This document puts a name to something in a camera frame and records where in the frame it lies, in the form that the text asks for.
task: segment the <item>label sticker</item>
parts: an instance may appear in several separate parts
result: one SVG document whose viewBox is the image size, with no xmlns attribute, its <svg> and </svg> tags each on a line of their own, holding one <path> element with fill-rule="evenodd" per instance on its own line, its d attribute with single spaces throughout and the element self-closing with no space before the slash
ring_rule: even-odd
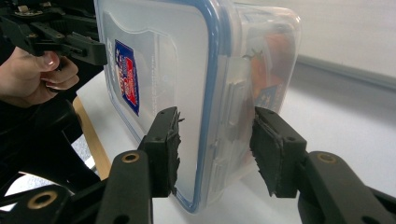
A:
<svg viewBox="0 0 396 224">
<path fill-rule="evenodd" d="M 122 98 L 139 116 L 139 85 L 134 50 L 116 40 L 115 59 Z"/>
</svg>

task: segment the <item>fingernail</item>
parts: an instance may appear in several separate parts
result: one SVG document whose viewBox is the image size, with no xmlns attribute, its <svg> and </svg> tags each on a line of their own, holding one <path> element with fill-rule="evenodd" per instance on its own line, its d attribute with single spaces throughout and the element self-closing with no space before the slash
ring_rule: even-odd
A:
<svg viewBox="0 0 396 224">
<path fill-rule="evenodd" d="M 56 89 L 56 85 L 52 82 L 46 82 L 46 87 Z"/>
<path fill-rule="evenodd" d="M 50 53 L 46 52 L 46 53 L 43 55 L 43 59 L 44 59 L 44 63 L 45 63 L 45 64 L 47 64 L 47 65 L 52 65 L 52 64 L 53 64 L 53 60 L 52 60 L 52 58 L 50 57 Z"/>
</svg>

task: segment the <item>metal bolt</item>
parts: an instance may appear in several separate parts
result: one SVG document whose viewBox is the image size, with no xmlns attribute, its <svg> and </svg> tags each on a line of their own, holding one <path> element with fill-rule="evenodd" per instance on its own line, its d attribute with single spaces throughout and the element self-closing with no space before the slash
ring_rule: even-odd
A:
<svg viewBox="0 0 396 224">
<path fill-rule="evenodd" d="M 320 161 L 326 162 L 326 163 L 336 163 L 337 159 L 330 155 L 330 154 L 326 154 L 326 153 L 319 153 L 318 154 L 318 159 Z"/>
<path fill-rule="evenodd" d="M 123 162 L 134 162 L 139 160 L 139 154 L 137 153 L 128 153 L 122 157 Z"/>
<path fill-rule="evenodd" d="M 58 193 L 56 191 L 44 191 L 31 198 L 27 204 L 27 207 L 30 209 L 40 209 L 53 203 L 57 197 Z"/>
</svg>

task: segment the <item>human hand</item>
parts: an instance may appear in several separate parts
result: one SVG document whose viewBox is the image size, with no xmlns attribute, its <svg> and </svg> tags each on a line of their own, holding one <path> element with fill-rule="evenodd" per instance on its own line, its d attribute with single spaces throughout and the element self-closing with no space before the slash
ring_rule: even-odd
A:
<svg viewBox="0 0 396 224">
<path fill-rule="evenodd" d="M 55 69 L 62 64 L 62 71 Z M 67 90 L 78 83 L 78 68 L 66 57 L 46 51 L 35 57 L 20 48 L 0 66 L 0 100 L 19 107 L 39 105 L 53 98 L 55 90 Z"/>
</svg>

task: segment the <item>clear plastic container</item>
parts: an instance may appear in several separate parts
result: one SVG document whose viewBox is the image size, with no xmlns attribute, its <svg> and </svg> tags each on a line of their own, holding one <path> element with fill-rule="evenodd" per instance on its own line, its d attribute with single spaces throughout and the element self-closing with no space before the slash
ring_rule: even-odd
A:
<svg viewBox="0 0 396 224">
<path fill-rule="evenodd" d="M 285 8 L 228 0 L 95 0 L 113 105 L 140 141 L 176 105 L 177 198 L 197 213 L 255 167 L 254 105 L 279 111 L 300 39 Z"/>
</svg>

